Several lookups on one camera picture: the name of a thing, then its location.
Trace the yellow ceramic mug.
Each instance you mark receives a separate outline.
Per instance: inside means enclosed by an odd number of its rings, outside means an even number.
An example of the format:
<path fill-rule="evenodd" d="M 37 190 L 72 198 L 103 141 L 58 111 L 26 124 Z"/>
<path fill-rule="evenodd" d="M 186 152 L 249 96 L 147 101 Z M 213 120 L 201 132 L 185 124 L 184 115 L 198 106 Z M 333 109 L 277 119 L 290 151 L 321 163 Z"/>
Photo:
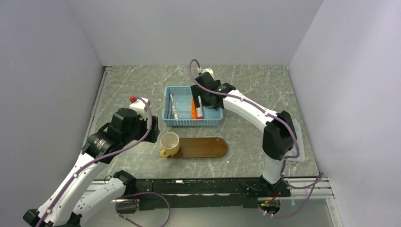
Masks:
<path fill-rule="evenodd" d="M 160 145 L 162 150 L 159 154 L 159 157 L 172 157 L 177 154 L 180 148 L 180 138 L 174 132 L 166 132 L 160 138 Z"/>

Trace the brown oval wooden tray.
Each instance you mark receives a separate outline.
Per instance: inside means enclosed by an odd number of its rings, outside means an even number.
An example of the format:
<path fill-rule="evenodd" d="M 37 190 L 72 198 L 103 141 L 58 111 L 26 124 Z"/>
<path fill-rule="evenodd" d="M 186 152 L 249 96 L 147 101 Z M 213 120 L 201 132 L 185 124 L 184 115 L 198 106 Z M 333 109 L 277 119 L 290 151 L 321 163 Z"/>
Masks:
<path fill-rule="evenodd" d="M 227 151 L 228 145 L 222 138 L 180 138 L 178 152 L 169 158 L 218 158 Z"/>

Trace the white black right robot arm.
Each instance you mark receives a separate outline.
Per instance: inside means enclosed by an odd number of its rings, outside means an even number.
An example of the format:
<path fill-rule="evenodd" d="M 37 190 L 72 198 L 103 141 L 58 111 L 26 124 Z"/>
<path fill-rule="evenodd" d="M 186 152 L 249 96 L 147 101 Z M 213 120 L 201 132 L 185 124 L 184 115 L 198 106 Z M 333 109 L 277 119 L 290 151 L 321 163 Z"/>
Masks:
<path fill-rule="evenodd" d="M 284 157 L 296 141 L 290 114 L 286 111 L 278 113 L 253 102 L 234 86 L 215 80 L 211 69 L 199 69 L 198 76 L 192 79 L 195 83 L 191 86 L 192 95 L 200 99 L 203 106 L 234 112 L 263 133 L 262 149 L 267 159 L 261 192 L 266 196 L 274 195 L 279 190 Z"/>

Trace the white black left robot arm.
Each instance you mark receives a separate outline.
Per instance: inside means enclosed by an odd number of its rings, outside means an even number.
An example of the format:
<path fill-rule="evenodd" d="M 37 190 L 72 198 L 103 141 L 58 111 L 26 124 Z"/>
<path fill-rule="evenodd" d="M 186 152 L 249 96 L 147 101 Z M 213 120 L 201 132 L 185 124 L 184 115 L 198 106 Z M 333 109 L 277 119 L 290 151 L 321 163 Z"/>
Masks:
<path fill-rule="evenodd" d="M 94 178 L 127 150 L 133 142 L 155 143 L 159 135 L 158 117 L 147 108 L 120 108 L 110 122 L 90 135 L 76 163 L 53 195 L 39 208 L 27 210 L 23 220 L 31 227 L 79 227 L 113 198 L 131 198 L 136 192 L 136 178 L 118 171 L 110 183 L 83 198 Z"/>

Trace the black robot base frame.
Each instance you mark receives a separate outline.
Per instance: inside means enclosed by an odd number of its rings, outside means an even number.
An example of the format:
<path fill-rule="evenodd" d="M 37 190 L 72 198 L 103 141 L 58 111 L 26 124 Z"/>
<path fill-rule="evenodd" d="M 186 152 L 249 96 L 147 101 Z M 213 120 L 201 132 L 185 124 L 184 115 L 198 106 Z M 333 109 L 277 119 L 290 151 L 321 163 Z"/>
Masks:
<path fill-rule="evenodd" d="M 265 201 L 290 197 L 282 180 L 270 184 L 260 177 L 137 179 L 122 197 L 135 198 L 139 210 L 165 208 L 258 208 Z"/>

